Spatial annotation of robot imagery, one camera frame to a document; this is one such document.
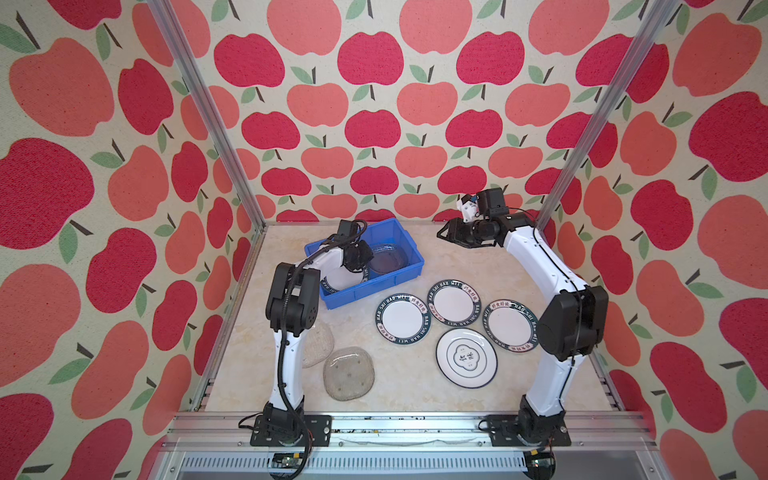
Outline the green rim plate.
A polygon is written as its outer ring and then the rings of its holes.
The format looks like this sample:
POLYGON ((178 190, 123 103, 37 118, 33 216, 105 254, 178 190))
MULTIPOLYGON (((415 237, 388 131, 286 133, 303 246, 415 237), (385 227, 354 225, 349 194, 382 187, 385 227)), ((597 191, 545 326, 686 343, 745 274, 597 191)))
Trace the green rim plate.
POLYGON ((434 284, 427 294, 427 306, 436 320, 449 327, 465 327, 474 323, 482 310, 478 292, 457 279, 445 279, 434 284))
POLYGON ((492 301, 483 311, 482 324, 490 339, 504 350, 527 353, 539 345, 538 318, 518 301, 492 301))
POLYGON ((431 315, 417 296, 397 293, 385 298, 374 317, 380 335, 396 345, 411 345, 422 340, 431 328, 431 315))
POLYGON ((327 295, 330 295, 367 282, 368 279, 369 270, 367 267, 355 272, 349 271, 346 267, 340 267, 328 273, 321 280, 321 287, 327 295))

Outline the clear glass plate top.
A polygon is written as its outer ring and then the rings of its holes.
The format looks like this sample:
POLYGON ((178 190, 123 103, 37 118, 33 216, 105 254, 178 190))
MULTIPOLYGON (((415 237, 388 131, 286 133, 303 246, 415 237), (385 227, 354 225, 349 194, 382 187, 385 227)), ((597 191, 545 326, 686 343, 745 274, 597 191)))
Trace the clear glass plate top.
POLYGON ((404 249, 393 243, 381 243, 371 247, 373 259, 368 264, 371 278, 393 273, 408 265, 404 249))

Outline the clear glass plate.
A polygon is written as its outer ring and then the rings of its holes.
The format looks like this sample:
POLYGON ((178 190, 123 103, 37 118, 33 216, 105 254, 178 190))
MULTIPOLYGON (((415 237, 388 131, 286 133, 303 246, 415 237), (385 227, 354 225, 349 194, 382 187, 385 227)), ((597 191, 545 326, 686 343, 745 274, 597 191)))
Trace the clear glass plate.
POLYGON ((381 243, 371 247, 373 259, 368 264, 371 278, 393 273, 408 265, 404 249, 393 243, 381 243))
POLYGON ((323 381, 327 394, 337 401, 361 398, 375 382, 373 360, 357 346, 334 351, 324 363, 323 381))
POLYGON ((304 344, 304 356, 302 367, 311 368, 321 362, 324 362, 334 351, 334 335, 324 322, 316 322, 308 335, 304 344))

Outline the blue plastic bin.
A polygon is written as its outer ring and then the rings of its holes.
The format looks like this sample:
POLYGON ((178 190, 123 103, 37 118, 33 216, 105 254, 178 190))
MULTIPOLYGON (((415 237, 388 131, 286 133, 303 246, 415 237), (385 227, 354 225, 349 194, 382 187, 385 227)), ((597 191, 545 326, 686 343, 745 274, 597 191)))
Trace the blue plastic bin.
POLYGON ((414 280, 422 273, 424 258, 398 220, 369 224, 362 239, 373 254, 363 270, 336 271, 321 280, 320 297, 329 310, 414 280))

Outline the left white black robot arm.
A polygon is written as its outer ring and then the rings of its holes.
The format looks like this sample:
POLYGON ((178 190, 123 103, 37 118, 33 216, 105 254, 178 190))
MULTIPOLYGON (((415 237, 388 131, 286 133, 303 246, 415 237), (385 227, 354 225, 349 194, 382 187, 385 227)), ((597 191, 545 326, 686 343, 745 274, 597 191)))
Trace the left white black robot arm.
POLYGON ((304 341, 318 316, 321 281, 337 270, 361 271, 372 258, 364 240, 333 240, 298 263, 277 265, 265 307, 276 345, 267 410, 283 412, 294 422, 303 417, 301 363, 304 341))

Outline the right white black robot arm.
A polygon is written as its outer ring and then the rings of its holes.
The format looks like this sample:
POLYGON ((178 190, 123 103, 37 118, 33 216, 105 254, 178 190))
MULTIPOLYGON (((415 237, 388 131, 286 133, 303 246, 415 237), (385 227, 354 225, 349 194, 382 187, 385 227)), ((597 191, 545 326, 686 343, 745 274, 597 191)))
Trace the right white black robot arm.
POLYGON ((609 296, 557 258, 525 213, 448 221, 439 239, 474 249, 500 246, 524 267, 548 305, 536 333, 543 348, 535 380, 522 397, 518 435, 539 443, 565 426, 564 401, 575 373, 604 337, 609 296))

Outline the white plate black pattern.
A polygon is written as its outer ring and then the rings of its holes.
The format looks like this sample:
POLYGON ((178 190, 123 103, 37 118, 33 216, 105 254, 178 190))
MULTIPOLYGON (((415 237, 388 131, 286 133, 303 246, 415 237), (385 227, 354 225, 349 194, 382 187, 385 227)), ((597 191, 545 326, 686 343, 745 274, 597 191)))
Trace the white plate black pattern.
POLYGON ((465 389, 487 386, 498 371, 498 357, 490 341, 469 328, 445 332, 436 345, 436 361, 451 383, 465 389))

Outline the left aluminium corner post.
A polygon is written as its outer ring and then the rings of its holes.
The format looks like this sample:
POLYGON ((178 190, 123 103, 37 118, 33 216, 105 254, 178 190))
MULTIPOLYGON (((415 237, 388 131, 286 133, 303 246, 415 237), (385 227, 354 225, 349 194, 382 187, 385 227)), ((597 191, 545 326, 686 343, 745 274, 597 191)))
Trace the left aluminium corner post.
POLYGON ((255 231, 258 234, 263 234, 266 230, 264 216, 250 188, 249 180, 240 162, 236 148, 228 137, 213 96, 200 73, 191 46, 173 9, 172 2, 149 0, 148 4, 182 74, 182 78, 186 82, 211 141, 222 159, 228 176, 233 182, 234 189, 250 220, 253 222, 255 231))

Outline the aluminium corner post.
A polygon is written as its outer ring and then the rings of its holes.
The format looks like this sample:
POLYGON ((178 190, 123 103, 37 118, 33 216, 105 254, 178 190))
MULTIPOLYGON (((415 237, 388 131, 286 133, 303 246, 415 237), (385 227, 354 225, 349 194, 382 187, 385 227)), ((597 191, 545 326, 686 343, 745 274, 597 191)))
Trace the aluminium corner post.
POLYGON ((641 21, 640 28, 631 41, 614 77, 606 87, 605 94, 598 101, 597 108, 588 121, 576 147, 572 153, 567 155, 561 173, 552 190, 546 196, 536 220, 536 227, 539 231, 544 231, 556 208, 561 204, 562 197, 574 180, 580 165, 594 146, 612 112, 624 98, 629 84, 635 78, 637 71, 679 4, 679 1, 658 0, 650 6, 650 10, 641 21))
POLYGON ((182 74, 182 78, 186 82, 211 141, 222 159, 228 176, 233 182, 234 189, 250 220, 253 222, 255 231, 258 234, 263 234, 266 230, 264 216, 250 188, 249 180, 240 162, 236 148, 228 137, 213 96, 200 73, 191 46, 173 9, 172 2, 149 0, 148 4, 182 74))

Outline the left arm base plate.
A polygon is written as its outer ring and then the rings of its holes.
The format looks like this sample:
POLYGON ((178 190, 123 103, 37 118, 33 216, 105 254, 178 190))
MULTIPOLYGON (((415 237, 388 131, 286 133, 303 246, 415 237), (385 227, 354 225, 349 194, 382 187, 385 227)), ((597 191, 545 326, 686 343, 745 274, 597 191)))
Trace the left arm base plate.
POLYGON ((277 410, 257 418, 251 433, 254 447, 327 447, 330 443, 333 417, 304 415, 303 422, 286 411, 277 410))

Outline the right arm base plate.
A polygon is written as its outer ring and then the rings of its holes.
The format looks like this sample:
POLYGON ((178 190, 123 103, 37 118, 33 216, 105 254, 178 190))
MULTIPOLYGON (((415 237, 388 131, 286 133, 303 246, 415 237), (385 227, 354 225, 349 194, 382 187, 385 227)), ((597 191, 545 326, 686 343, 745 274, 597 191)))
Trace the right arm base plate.
POLYGON ((572 445, 565 413, 549 417, 528 415, 488 415, 478 426, 490 437, 494 447, 568 447, 572 445))

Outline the aluminium front rail frame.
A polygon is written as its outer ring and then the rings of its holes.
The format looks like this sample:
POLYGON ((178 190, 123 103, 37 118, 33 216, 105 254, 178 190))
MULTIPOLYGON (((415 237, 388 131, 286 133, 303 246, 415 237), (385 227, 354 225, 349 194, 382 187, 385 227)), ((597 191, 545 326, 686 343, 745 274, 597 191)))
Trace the aluminium front rail frame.
POLYGON ((571 412, 533 446, 508 413, 322 413, 311 451, 257 445, 239 414, 180 414, 150 479, 668 479, 643 417, 571 412))

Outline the right aluminium corner post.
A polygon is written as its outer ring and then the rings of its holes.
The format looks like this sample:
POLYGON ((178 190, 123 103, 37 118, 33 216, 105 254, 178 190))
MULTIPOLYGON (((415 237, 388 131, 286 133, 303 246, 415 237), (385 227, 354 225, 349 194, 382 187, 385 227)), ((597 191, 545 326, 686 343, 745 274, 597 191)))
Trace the right aluminium corner post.
POLYGON ((598 101, 597 108, 588 121, 576 147, 572 153, 567 155, 561 173, 552 190, 546 196, 536 220, 536 227, 539 231, 544 231, 556 208, 561 204, 562 197, 574 180, 580 165, 594 146, 612 112, 624 98, 629 84, 635 78, 637 71, 679 4, 679 1, 658 0, 650 6, 650 10, 641 21, 640 28, 631 41, 614 77, 606 87, 605 94, 598 101))

